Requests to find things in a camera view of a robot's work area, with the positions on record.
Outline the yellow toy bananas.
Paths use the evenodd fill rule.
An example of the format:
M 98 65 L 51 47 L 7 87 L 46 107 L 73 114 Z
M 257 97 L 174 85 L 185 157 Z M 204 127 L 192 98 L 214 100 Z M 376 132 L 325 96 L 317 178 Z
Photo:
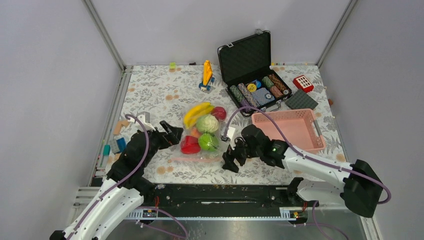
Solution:
M 212 112 L 215 108 L 210 102 L 201 102 L 198 105 L 192 107 L 183 117 L 183 124 L 186 129 L 193 127 L 197 120 Z

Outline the red toy pepper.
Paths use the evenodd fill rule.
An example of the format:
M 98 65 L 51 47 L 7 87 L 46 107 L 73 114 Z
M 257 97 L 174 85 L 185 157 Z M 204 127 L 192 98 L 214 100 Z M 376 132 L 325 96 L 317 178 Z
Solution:
M 201 151 L 201 147 L 198 142 L 198 138 L 186 135 L 180 143 L 180 151 L 185 155 L 197 154 Z

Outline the clear pink zip bag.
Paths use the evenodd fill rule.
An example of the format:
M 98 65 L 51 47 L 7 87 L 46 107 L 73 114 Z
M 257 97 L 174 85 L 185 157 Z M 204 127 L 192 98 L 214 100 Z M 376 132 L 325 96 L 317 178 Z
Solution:
M 190 103 L 183 109 L 182 137 L 172 162 L 210 163 L 220 160 L 225 150 L 221 140 L 228 110 L 223 104 L 202 101 Z

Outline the green toy cabbage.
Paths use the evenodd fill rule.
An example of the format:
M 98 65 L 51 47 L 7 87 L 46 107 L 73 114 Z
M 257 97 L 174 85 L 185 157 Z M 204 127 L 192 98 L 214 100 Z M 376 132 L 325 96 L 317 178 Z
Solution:
M 220 122 L 215 116 L 207 114 L 196 121 L 195 127 L 200 133 L 214 133 L 219 129 Z

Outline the pink plastic basket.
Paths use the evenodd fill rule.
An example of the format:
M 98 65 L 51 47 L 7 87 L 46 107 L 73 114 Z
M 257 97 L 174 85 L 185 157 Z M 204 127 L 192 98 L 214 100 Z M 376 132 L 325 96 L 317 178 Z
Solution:
M 274 125 L 270 119 L 261 113 L 254 113 L 251 116 L 252 124 L 261 129 L 271 140 L 283 140 L 278 132 L 279 128 L 288 141 L 312 154 L 317 154 L 327 146 L 318 121 L 313 110 L 309 108 L 268 112 L 276 123 Z

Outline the black poker chip case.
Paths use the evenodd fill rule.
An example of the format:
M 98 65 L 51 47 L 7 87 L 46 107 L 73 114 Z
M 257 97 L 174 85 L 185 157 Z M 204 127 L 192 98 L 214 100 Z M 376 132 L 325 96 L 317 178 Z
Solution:
M 274 106 L 279 110 L 282 103 L 293 95 L 292 89 L 272 69 L 270 31 L 257 29 L 253 35 L 218 47 L 217 55 L 222 81 L 238 108 L 254 106 L 254 97 L 246 97 L 239 84 L 247 88 L 248 84 L 258 81 L 260 87 L 267 90 L 272 99 L 257 106 L 262 111 Z

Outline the toy peach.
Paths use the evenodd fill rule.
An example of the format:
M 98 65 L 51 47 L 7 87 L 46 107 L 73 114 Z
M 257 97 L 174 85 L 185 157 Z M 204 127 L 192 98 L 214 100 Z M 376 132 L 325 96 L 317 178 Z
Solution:
M 195 138 L 199 138 L 202 135 L 202 133 L 199 132 L 196 127 L 192 127 L 190 129 L 190 134 L 189 135 L 192 136 L 192 137 L 195 137 Z

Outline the red toy pomegranate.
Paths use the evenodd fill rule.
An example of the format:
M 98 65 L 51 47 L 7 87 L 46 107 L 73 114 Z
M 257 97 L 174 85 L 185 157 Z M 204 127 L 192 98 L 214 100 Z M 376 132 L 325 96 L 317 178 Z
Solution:
M 219 122 L 223 122 L 227 117 L 227 111 L 222 106 L 214 107 L 210 114 L 214 116 Z

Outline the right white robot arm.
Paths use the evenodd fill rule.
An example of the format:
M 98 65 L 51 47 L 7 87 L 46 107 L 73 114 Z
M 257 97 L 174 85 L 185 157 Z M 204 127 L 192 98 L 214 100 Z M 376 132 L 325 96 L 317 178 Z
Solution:
M 284 140 L 270 139 L 255 125 L 248 125 L 235 136 L 235 129 L 228 127 L 221 140 L 228 142 L 222 155 L 223 169 L 237 173 L 247 159 L 259 158 L 271 167 L 288 171 L 300 171 L 318 181 L 295 177 L 286 188 L 287 201 L 293 206 L 332 203 L 344 204 L 351 212 L 364 217 L 374 216 L 383 184 L 371 168 L 363 161 L 355 163 L 332 161 L 306 152 Z

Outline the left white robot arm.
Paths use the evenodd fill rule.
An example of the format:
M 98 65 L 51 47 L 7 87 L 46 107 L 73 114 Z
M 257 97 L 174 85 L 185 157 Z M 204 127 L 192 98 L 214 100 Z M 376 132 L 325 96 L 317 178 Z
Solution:
M 106 180 L 82 213 L 64 230 L 56 230 L 51 240 L 104 240 L 137 207 L 155 200 L 155 185 L 143 177 L 144 168 L 159 150 L 178 145 L 184 129 L 162 120 L 159 131 L 139 119 L 134 133 Z

